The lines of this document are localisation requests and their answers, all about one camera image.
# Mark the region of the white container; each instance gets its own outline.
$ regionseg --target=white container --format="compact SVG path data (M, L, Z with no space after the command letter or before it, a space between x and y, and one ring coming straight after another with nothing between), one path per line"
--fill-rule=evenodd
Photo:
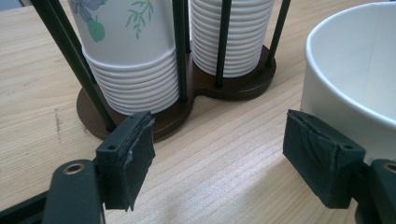
M396 161L396 3L337 13L308 36L301 109Z
M192 54L196 65L215 75L221 0L191 0ZM233 0L224 77L241 77L259 62L275 0Z
M172 1L69 0L69 5L83 54L114 110L158 113L177 100Z

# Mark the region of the vertical post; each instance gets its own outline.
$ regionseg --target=vertical post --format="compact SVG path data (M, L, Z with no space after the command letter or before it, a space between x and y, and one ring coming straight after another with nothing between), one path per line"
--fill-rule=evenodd
M184 42L186 45L186 53L191 52L190 47L190 18L189 18L189 1L185 0L184 3Z
M75 73L82 89L91 99L107 130L112 132L116 129L116 124L108 114L90 80L91 70L89 70L87 61L82 55L81 45L76 33L59 0L32 0L32 4Z
M268 52L267 61L265 62L265 66L267 67L273 66L277 44L279 43L280 35L282 34L283 25L285 24L286 16L288 15L289 6L290 6L290 0L283 0L282 6L280 7L280 11L279 11L279 16L277 17L276 28L274 31L273 40L271 42L271 47Z
M186 39L184 22L184 0L173 0L173 15L177 57L177 76L180 102L187 101L187 80L186 80Z
M232 0L223 0L221 4L218 63L216 67L215 81L215 86L219 88L222 86L224 74L224 62L227 49L228 29L230 26L231 4Z

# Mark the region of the screw hole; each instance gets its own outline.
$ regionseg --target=screw hole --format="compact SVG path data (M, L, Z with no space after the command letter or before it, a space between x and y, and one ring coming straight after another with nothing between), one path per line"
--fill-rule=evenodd
M108 150L114 150L116 148L117 148L117 146L114 146L114 145L110 145L110 146L107 147Z
M84 168L85 168L84 164L74 163L74 164L68 165L66 168L64 168L64 174L74 175L74 174L82 171Z
M384 167L385 167L385 169L387 169L387 170L389 170L389 171L391 171L391 172L396 174L396 164L387 162L387 163L384 164Z

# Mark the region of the light wood tabletop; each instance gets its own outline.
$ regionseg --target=light wood tabletop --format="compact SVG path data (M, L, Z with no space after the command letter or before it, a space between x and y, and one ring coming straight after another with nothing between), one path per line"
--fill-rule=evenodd
M186 122L155 143L134 211L106 211L106 222L355 223L356 203L347 210L322 205L282 144L286 113L300 108L307 35L332 14L368 2L291 1L267 92L243 102L197 97ZM47 190L60 165L94 158L102 141L78 118L80 89L33 7L0 12L0 210Z

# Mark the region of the plant stem print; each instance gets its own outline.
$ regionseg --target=plant stem print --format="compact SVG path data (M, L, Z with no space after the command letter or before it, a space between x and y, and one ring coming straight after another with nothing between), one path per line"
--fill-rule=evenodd
M142 33L142 27L146 27L145 14L147 14L148 21L151 21L151 15L154 13L154 8L150 0L135 1L131 4L134 9L128 9L132 14L129 17L126 26L129 26L131 22L134 24L134 30L136 30L136 39L139 39Z
M79 14L87 22L88 30L93 41L98 42L105 38L105 27L92 17L90 11L95 11L99 6L104 5L107 0L69 0L73 13Z

